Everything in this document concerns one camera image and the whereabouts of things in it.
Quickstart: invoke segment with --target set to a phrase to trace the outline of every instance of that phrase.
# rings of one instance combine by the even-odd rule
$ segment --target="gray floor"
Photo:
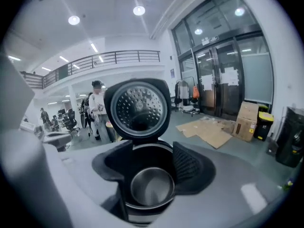
[[[186,138],[184,134],[179,132],[176,128],[177,125],[198,120],[203,116],[203,114],[198,114],[191,117],[190,114],[173,111],[169,127],[161,138],[170,144],[172,144],[173,141],[190,143],[199,145],[202,148],[235,155],[255,166],[278,185],[283,185],[286,180],[291,175],[294,175],[296,170],[299,169],[299,165],[296,169],[290,168],[276,162],[274,157],[266,154],[267,142],[262,142],[257,139],[253,139],[252,142],[245,142],[232,137],[228,142],[216,150],[198,136]],[[74,137],[73,143],[68,151],[95,147],[102,144],[102,142],[96,141],[93,136],[89,138],[88,133],[88,129],[81,130],[79,136]]]

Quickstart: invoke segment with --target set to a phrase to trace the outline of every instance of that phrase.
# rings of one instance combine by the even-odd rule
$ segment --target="stainless steel inner pot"
[[[151,207],[167,203],[171,200],[173,192],[174,181],[172,176],[158,167],[141,170],[131,182],[133,198],[144,206]]]

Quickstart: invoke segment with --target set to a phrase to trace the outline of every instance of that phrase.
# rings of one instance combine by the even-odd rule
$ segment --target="ceiling light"
[[[206,54],[199,55],[198,58],[205,56]]]
[[[64,57],[60,56],[60,58],[68,63],[68,60],[66,60]]]
[[[68,22],[71,25],[76,25],[76,24],[79,24],[80,18],[78,16],[71,16],[68,18]]]
[[[203,31],[202,31],[201,29],[197,28],[197,29],[194,31],[194,33],[195,33],[196,35],[200,35],[201,33],[203,33]]]
[[[235,12],[234,12],[234,14],[235,14],[236,16],[242,16],[244,13],[245,13],[245,9],[243,9],[243,8],[238,8],[238,9],[236,9]]]
[[[134,9],[133,9],[133,13],[137,16],[141,16],[145,13],[145,9],[143,6],[136,6]]]
[[[94,46],[93,43],[91,44],[91,47],[93,48],[93,50],[94,50],[95,52],[98,52],[97,49],[96,49],[96,47]]]
[[[42,67],[42,69],[47,70],[47,71],[51,71],[51,69],[48,69],[46,67]]]
[[[21,61],[21,59],[16,58],[16,57],[12,57],[12,56],[8,56],[8,58],[13,59],[13,60],[16,60],[16,61]]]

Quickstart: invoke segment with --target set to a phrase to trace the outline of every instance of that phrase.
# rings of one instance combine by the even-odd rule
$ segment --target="black trash bin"
[[[265,141],[271,125],[274,123],[274,116],[267,112],[258,112],[257,125],[254,137]]]

